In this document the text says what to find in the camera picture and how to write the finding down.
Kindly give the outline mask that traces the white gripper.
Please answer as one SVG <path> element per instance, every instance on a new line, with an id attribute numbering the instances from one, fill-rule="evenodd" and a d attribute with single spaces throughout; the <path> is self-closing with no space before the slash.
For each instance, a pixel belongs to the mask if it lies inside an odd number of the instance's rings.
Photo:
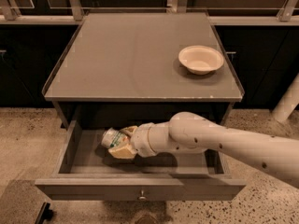
<path id="1" fill-rule="evenodd" d="M 140 126 L 128 126 L 120 129 L 121 133 L 131 137 L 121 137 L 108 152 L 116 159 L 131 160 L 138 154 L 140 157 L 153 157 L 156 152 L 151 148 L 149 131 L 152 123 Z"/>

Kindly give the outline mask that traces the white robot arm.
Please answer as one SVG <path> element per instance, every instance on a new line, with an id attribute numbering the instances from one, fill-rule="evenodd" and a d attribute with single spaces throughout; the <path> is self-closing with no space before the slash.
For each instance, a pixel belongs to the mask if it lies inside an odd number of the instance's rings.
<path id="1" fill-rule="evenodd" d="M 117 159 L 131 159 L 208 149 L 299 187 L 298 140 L 227 128 L 190 112 L 179 112 L 168 122 L 135 127 L 109 153 Z"/>

